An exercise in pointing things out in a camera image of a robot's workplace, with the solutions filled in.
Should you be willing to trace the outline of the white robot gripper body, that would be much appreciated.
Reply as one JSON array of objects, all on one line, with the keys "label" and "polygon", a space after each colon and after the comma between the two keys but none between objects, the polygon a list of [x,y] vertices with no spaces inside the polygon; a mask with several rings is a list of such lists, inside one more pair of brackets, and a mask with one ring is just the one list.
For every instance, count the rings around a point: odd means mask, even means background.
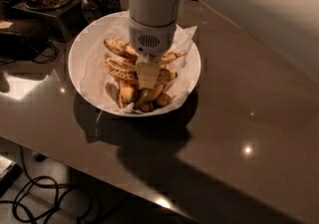
[{"label": "white robot gripper body", "polygon": [[175,23],[163,27],[146,26],[129,18],[129,40],[140,55],[162,56],[172,45]]}]

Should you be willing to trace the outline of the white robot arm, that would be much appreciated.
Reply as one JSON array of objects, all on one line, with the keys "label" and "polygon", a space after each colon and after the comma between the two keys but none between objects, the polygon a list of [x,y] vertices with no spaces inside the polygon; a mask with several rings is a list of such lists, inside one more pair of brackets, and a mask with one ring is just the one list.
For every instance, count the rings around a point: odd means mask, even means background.
[{"label": "white robot arm", "polygon": [[[197,0],[319,79],[319,0]],[[129,38],[143,86],[155,84],[172,45],[179,0],[129,0]]]}]

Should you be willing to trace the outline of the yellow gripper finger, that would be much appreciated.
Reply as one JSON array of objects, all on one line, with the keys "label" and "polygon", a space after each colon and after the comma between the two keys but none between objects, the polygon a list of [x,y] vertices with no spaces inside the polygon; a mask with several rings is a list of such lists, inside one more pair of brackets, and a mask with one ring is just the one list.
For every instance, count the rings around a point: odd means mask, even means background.
[{"label": "yellow gripper finger", "polygon": [[136,61],[136,68],[140,87],[152,89],[160,73],[160,59],[149,54],[141,54]]}]

